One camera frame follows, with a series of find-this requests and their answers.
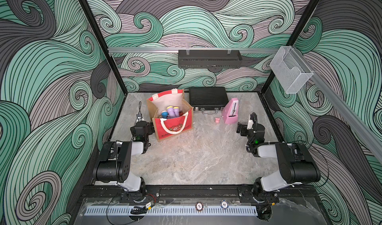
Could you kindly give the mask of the purple flashlight row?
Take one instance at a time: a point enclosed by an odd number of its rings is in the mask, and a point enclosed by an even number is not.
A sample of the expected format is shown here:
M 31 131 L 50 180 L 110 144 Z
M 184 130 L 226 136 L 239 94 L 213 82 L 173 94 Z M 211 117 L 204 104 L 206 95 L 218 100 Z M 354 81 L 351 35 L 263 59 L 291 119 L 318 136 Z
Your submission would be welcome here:
M 176 117 L 176 114 L 175 114 L 173 106 L 168 106 L 167 107 L 167 113 L 168 113 L 168 118 L 175 118 Z
M 179 107 L 173 107 L 173 109 L 174 109 L 175 117 L 179 117 L 180 116 L 180 108 Z

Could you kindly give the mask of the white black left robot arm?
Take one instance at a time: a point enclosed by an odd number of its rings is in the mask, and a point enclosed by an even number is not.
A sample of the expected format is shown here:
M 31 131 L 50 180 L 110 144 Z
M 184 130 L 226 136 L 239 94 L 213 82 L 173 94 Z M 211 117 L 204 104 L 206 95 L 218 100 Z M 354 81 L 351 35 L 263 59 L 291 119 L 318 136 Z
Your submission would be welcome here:
M 144 193 L 145 182 L 130 172 L 131 157 L 147 152 L 151 146 L 149 136 L 154 133 L 151 122 L 139 121 L 130 128 L 130 141 L 107 141 L 93 169 L 95 181 L 115 185 L 126 192 Z

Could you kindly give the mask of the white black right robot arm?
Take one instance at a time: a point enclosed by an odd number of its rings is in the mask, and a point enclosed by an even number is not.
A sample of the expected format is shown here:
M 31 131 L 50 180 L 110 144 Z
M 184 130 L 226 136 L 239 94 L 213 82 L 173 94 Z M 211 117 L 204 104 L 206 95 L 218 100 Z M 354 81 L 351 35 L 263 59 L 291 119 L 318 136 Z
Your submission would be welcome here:
M 247 124 L 238 123 L 236 132 L 248 139 L 248 153 L 254 157 L 275 158 L 278 162 L 278 170 L 256 179 L 253 188 L 255 196 L 321 179 L 320 170 L 304 144 L 265 141 L 265 127 L 258 123 L 257 114 L 252 113 Z

